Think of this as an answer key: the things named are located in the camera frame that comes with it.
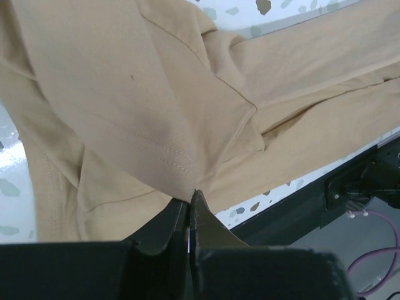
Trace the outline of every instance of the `black cable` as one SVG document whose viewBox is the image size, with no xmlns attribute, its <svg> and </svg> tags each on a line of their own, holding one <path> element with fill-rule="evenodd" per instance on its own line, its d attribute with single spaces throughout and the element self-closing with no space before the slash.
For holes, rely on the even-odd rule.
<svg viewBox="0 0 400 300">
<path fill-rule="evenodd" d="M 394 292 L 393 294 L 391 294 L 386 300 L 392 300 L 394 296 L 396 295 L 400 295 L 400 291 L 398 292 Z"/>
</svg>

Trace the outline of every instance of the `pink wire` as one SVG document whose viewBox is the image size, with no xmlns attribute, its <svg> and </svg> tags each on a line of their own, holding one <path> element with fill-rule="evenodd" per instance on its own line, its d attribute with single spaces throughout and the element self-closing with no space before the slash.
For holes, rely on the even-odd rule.
<svg viewBox="0 0 400 300">
<path fill-rule="evenodd" d="M 363 254 L 362 256 L 357 258 L 348 267 L 347 272 L 349 274 L 351 274 L 357 266 L 359 266 L 361 263 L 363 263 L 364 261 L 368 260 L 369 258 L 371 258 L 373 256 L 384 254 L 384 253 L 394 253 L 393 261 L 392 261 L 392 263 L 390 265 L 390 268 L 387 271 L 386 275 L 383 277 L 383 279 L 377 285 L 375 285 L 374 287 L 372 287 L 368 291 L 366 291 L 366 292 L 358 292 L 357 296 L 359 296 L 359 297 L 366 297 L 366 296 L 371 295 L 372 293 L 375 293 L 378 289 L 383 287 L 389 281 L 389 279 L 393 275 L 393 272 L 395 271 L 395 268 L 396 268 L 396 265 L 397 265 L 397 262 L 398 262 L 398 253 L 400 252 L 400 247 L 399 247 L 400 246 L 399 245 L 400 232 L 398 231 L 395 223 L 391 219 L 389 219 L 387 216 L 385 216 L 384 214 L 381 214 L 380 212 L 370 211 L 370 210 L 368 210 L 366 212 L 368 214 L 373 214 L 375 216 L 379 216 L 379 217 L 385 219 L 390 224 L 390 226 L 392 227 L 393 232 L 394 232 L 394 237 L 396 239 L 396 247 L 378 249 L 378 250 L 374 250 L 374 251 L 368 252 L 366 254 Z M 363 215 L 364 214 L 363 211 L 355 211 L 355 212 L 352 212 L 352 213 L 357 214 L 357 215 Z"/>
</svg>

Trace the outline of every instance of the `white speckled surface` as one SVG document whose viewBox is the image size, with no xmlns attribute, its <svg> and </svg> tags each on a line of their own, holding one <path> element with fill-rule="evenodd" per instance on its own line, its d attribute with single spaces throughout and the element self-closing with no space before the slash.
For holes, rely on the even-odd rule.
<svg viewBox="0 0 400 300">
<path fill-rule="evenodd" d="M 269 7 L 268 0 L 188 1 L 203 9 L 220 29 L 237 31 L 247 38 L 253 38 L 346 7 L 360 0 L 272 0 L 269 11 L 266 11 Z M 400 128 L 389 132 L 357 153 L 277 187 L 268 195 L 257 196 L 221 211 L 217 217 L 228 228 L 233 228 L 345 163 L 373 144 L 399 131 Z M 0 142 L 2 143 L 0 144 L 0 243 L 35 241 L 34 200 L 28 165 L 16 128 L 1 102 Z"/>
</svg>

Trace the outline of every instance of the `garment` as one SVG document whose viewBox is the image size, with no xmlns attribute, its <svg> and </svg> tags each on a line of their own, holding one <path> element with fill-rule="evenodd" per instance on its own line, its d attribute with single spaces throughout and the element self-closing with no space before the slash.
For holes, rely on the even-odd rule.
<svg viewBox="0 0 400 300">
<path fill-rule="evenodd" d="M 0 97 L 41 241 L 124 238 L 195 189 L 220 211 L 400 126 L 396 0 L 248 41 L 185 0 L 0 14 Z"/>
</svg>

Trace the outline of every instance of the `beige fabric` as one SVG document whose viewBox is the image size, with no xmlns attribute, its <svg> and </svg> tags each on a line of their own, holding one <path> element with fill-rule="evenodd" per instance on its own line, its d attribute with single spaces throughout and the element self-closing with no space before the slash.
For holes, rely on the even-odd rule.
<svg viewBox="0 0 400 300">
<path fill-rule="evenodd" d="M 185 0 L 0 14 L 0 97 L 42 241 L 121 239 L 197 188 L 220 211 L 400 126 L 397 0 L 250 41 Z"/>
</svg>

